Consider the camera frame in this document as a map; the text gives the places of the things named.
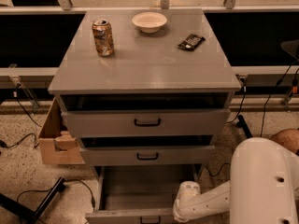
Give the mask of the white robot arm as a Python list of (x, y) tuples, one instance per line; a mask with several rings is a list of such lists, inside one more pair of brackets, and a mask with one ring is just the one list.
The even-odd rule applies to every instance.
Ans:
[(298, 224), (295, 193), (299, 157), (265, 138), (240, 143), (230, 180), (203, 193), (193, 181), (180, 184), (173, 205), (178, 222), (230, 213), (230, 224)]

